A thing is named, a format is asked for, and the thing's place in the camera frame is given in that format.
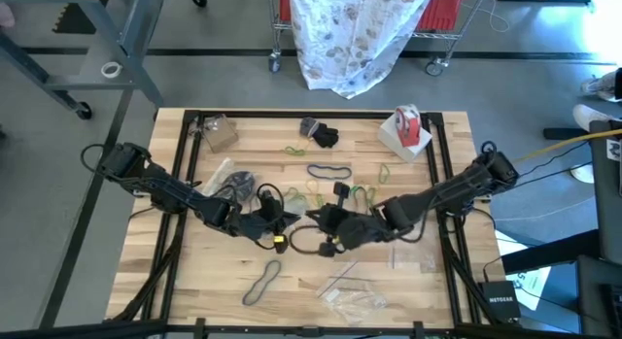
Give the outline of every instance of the white box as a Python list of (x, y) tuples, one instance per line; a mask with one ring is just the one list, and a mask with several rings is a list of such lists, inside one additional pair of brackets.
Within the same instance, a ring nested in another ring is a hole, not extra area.
[(397, 135), (396, 114), (393, 114), (385, 120), (385, 122), (380, 125), (380, 129), (378, 129), (378, 140), (407, 163), (414, 162), (417, 154), (426, 147), (431, 139), (431, 133), (422, 128), (419, 134), (419, 145), (407, 148), (402, 147), (399, 136)]

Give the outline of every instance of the plastic bag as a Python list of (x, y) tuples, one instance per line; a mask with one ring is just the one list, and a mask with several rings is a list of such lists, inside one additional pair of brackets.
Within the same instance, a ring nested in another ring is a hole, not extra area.
[(324, 304), (350, 325), (362, 322), (373, 312), (387, 306), (387, 300), (373, 291), (369, 281), (346, 278), (356, 263), (350, 262), (342, 272), (329, 278), (317, 291)]

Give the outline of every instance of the gray floor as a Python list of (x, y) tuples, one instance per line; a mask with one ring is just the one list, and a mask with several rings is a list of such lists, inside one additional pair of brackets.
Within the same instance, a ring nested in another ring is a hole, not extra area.
[[(460, 50), (586, 51), (600, 53), (603, 61), (619, 61), (618, 38), (605, 31), (612, 29), (611, 3), (617, 2), (596, 0), (592, 8), (499, 3), (498, 14), (510, 21), (511, 29), (491, 31), (488, 16), (479, 13)], [(209, 11), (198, 11), (190, 0), (166, 0), (152, 46), (270, 47), (265, 0), (211, 0), (210, 5)], [(17, 27), (7, 33), (22, 46), (86, 46), (89, 37), (51, 33), (60, 9), (15, 7)], [(290, 40), (285, 36), (284, 46)], [(439, 49), (421, 41), (409, 48)], [(36, 59), (55, 73), (67, 74), (77, 73), (82, 62), (80, 56)], [(267, 71), (264, 57), (148, 57), (146, 66), (167, 107), (389, 110), (415, 103), (430, 111), (468, 111), (475, 142), (493, 140), (511, 158), (550, 145), (540, 136), (543, 127), (573, 126), (570, 110), (576, 103), (622, 116), (619, 105), (582, 97), (578, 91), (581, 81), (613, 66), (455, 59), (441, 77), (432, 78), (422, 72), (426, 62), (400, 60), (384, 82), (350, 101), (331, 91), (307, 90), (293, 58), (286, 58), (275, 75)], [(5, 188), (0, 201), (0, 330), (4, 331), (29, 328), (39, 320), (89, 179), (78, 154), (84, 146), (103, 141), (120, 94), (76, 92), (95, 112), (92, 121), (84, 122), (60, 109), (5, 61), (0, 60), (0, 71), (4, 105), (0, 119), (9, 134), (0, 151)], [(147, 145), (152, 114), (152, 106), (136, 92), (121, 141)], [(518, 168), (525, 171), (555, 154)], [(587, 160), (589, 150), (581, 149), (533, 177)], [(497, 196), (493, 212), (501, 230), (553, 241), (596, 225), (594, 200), (589, 199), (593, 195), (592, 186), (560, 175)], [(544, 219), (503, 220), (538, 216), (584, 200)], [(102, 319), (131, 205), (131, 197), (105, 185), (58, 324)]]

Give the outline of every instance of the red tape dispenser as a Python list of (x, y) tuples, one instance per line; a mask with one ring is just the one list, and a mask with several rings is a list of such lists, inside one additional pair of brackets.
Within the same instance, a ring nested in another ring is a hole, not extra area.
[(397, 135), (403, 147), (419, 145), (421, 134), (421, 118), (415, 105), (396, 108)]

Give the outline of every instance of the wooden tabletop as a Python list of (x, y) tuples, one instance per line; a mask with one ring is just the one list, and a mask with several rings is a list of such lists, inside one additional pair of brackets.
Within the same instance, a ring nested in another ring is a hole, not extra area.
[[(153, 160), (170, 172), (184, 109), (161, 109), (150, 144)], [(475, 158), (467, 114), (443, 113), (454, 172), (460, 173)], [(239, 142), (222, 153), (211, 153), (203, 141), (194, 179), (204, 183), (223, 159), (235, 160), (236, 169), (256, 173), (258, 184), (272, 183), (285, 193), (295, 187), (308, 197), (311, 209), (317, 208), (305, 184), (311, 179), (306, 173), (309, 163), (352, 168), (348, 185), (378, 186), (380, 164), (391, 170), (389, 181), (380, 185), (376, 202), (385, 198), (424, 190), (431, 186), (427, 158), (421, 153), (415, 163), (404, 163), (376, 139), (382, 120), (321, 119), (329, 127), (339, 129), (340, 139), (332, 149), (321, 149), (311, 143), (306, 156), (282, 152), (286, 146), (306, 146), (298, 136), (299, 119), (231, 119)], [(442, 161), (435, 132), (434, 144), (439, 173)], [(188, 167), (190, 143), (187, 142), (182, 176)], [(325, 201), (335, 202), (333, 182), (320, 181), (319, 190)], [(352, 199), (345, 206), (354, 209)], [(134, 211), (149, 207), (148, 199), (137, 199)], [(483, 204), (479, 208), (488, 211)], [(120, 312), (148, 278), (161, 213), (150, 211), (134, 218), (128, 225), (117, 277), (109, 302), (107, 317)], [(312, 223), (303, 218), (295, 226)], [(479, 213), (466, 219), (465, 234), (474, 277), (482, 281), (482, 267), (498, 258), (499, 250), (492, 223)], [(296, 234), (300, 248), (317, 249), (324, 236), (312, 230)], [(243, 295), (251, 288), (270, 260), (282, 262), (282, 271), (269, 286), (263, 299), (255, 306), (243, 306)], [(389, 244), (368, 244), (341, 254), (334, 259), (297, 254), (288, 249), (277, 255), (264, 251), (250, 240), (231, 238), (205, 227), (190, 214), (181, 253), (171, 308), (171, 323), (194, 324), (205, 318), (212, 325), (320, 325), (348, 326), (345, 320), (329, 310), (316, 291), (334, 280), (344, 267), (356, 264), (345, 275), (364, 280), (387, 306), (365, 318), (359, 326), (411, 327), (421, 321), (428, 328), (452, 327), (449, 298), (434, 213), (428, 217), (423, 240), (417, 244), (401, 241)], [(501, 262), (487, 268), (492, 280), (504, 279)], [(463, 318), (468, 319), (467, 297), (463, 283), (459, 285)], [(156, 293), (154, 314), (159, 314), (162, 287)]]

